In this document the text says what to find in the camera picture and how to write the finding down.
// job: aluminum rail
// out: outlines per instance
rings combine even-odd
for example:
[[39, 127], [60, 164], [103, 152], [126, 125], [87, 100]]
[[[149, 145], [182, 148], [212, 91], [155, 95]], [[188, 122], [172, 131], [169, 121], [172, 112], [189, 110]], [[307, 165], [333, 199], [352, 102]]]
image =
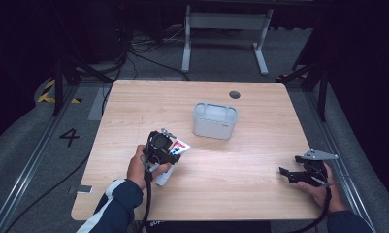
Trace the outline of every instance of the aluminum rail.
[[70, 101], [74, 98], [77, 89], [77, 86], [69, 86], [67, 88], [67, 92], [64, 97], [64, 105], [62, 106], [59, 113], [56, 116], [52, 117], [49, 121], [49, 124], [45, 132], [43, 133], [39, 143], [31, 154], [21, 174], [17, 178], [12, 191], [4, 202], [3, 207], [0, 210], [0, 232], [5, 231], [7, 224], [9, 223], [11, 217], [13, 216], [13, 213], [16, 210], [16, 206], [21, 200], [22, 195], [30, 184], [34, 173], [36, 172], [41, 160], [44, 157], [46, 149], [49, 146], [49, 141], [51, 139], [52, 133], [54, 132], [60, 119], [62, 119], [64, 112], [69, 106]]
[[327, 124], [323, 122], [316, 111], [316, 101], [312, 92], [305, 92], [305, 97], [308, 101], [312, 114], [314, 115], [315, 121], [319, 126], [322, 135], [330, 149], [330, 153], [338, 154], [340, 159], [333, 160], [333, 165], [336, 170], [337, 176], [341, 183], [342, 189], [345, 192], [345, 195], [348, 198], [348, 201], [351, 205], [352, 211], [363, 218], [370, 226], [373, 232], [375, 232], [375, 228], [373, 226], [372, 220], [370, 219], [369, 214], [367, 213], [366, 207], [364, 206], [363, 201], [361, 200], [360, 194], [355, 186], [353, 180], [349, 176], [348, 170], [344, 165], [343, 157], [337, 148], [336, 142], [333, 139], [333, 135], [331, 134]]

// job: yellow tape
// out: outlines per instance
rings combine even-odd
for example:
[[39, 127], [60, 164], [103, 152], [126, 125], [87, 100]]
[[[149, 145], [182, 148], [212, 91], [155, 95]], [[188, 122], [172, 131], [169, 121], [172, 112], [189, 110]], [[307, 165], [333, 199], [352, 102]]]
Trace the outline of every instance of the yellow tape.
[[[55, 79], [51, 77], [49, 82], [47, 83], [46, 87], [43, 90], [43, 93], [41, 94], [40, 98], [37, 100], [37, 102], [47, 102], [47, 103], [55, 103], [55, 98], [47, 97], [49, 95], [49, 91], [55, 84]], [[80, 104], [82, 102], [82, 99], [75, 98], [71, 101], [73, 104]]]

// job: navy jacket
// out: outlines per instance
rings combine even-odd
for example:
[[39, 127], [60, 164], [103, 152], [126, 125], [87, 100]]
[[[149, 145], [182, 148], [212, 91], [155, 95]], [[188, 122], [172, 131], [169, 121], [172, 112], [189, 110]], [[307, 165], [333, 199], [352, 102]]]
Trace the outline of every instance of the navy jacket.
[[[134, 208], [140, 206], [142, 202], [143, 192], [134, 182], [129, 180], [116, 180], [106, 190], [106, 193], [97, 205], [94, 215], [88, 219], [78, 232], [126, 233], [128, 224], [134, 220]], [[153, 227], [147, 225], [148, 233], [207, 231], [205, 225], [202, 225], [201, 223], [196, 224], [196, 222], [189, 222], [189, 224], [186, 225], [186, 230], [183, 229], [184, 227], [181, 228], [181, 222], [178, 224], [173, 223], [172, 221], [160, 221], [156, 223], [160, 224], [154, 224]], [[244, 223], [246, 222], [239, 222], [238, 226], [244, 227]], [[230, 227], [225, 226], [218, 226], [218, 229], [215, 229], [215, 227], [214, 229], [209, 228], [209, 231], [207, 232], [242, 232], [239, 231], [241, 229], [233, 227], [233, 224], [231, 224]], [[251, 228], [251, 232], [255, 232], [259, 227]], [[328, 216], [327, 228], [329, 233], [372, 233], [367, 223], [350, 211], [331, 213]]]

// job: white stripe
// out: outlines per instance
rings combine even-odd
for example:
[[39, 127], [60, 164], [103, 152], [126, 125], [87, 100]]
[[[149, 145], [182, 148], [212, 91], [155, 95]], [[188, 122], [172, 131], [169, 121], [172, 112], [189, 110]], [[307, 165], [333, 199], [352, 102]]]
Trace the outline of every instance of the white stripe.
[[107, 209], [107, 207], [110, 205], [110, 203], [113, 201], [113, 192], [114, 190], [125, 180], [116, 180], [114, 181], [109, 188], [106, 190], [107, 198], [109, 199], [107, 203], [100, 209], [99, 212], [97, 212], [94, 216], [88, 219], [88, 221], [80, 227], [80, 229], [77, 231], [78, 233], [86, 233], [90, 232], [92, 228], [97, 225], [97, 223], [100, 221], [101, 217], [103, 216], [104, 211]]

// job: hand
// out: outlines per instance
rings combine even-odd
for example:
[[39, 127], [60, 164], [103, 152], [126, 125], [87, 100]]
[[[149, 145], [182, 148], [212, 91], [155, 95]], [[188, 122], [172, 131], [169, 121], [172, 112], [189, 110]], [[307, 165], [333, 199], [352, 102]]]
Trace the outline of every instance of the hand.
[[[127, 171], [127, 179], [138, 185], [141, 190], [146, 188], [146, 181], [144, 180], [146, 167], [142, 159], [142, 156], [144, 156], [143, 149], [145, 147], [144, 145], [137, 146], [136, 154], [131, 158]], [[170, 168], [170, 163], [162, 164], [152, 172], [152, 177], [155, 179], [158, 175], [167, 172]]]
[[[331, 188], [331, 201], [330, 201], [330, 207], [329, 207], [329, 213], [336, 212], [336, 211], [346, 211], [347, 208], [345, 205], [342, 203], [340, 194], [339, 194], [339, 189], [337, 188], [336, 185], [334, 185], [334, 177], [333, 173], [331, 171], [331, 168], [324, 163], [325, 168], [327, 169], [327, 175], [328, 175], [328, 183], [331, 183], [332, 185], [330, 186]], [[324, 186], [319, 186], [319, 187], [314, 187], [308, 183], [305, 182], [297, 182], [297, 186], [309, 193], [312, 198], [314, 198], [315, 202], [321, 207], [324, 208], [324, 203], [325, 203], [325, 196], [326, 196], [326, 190]]]

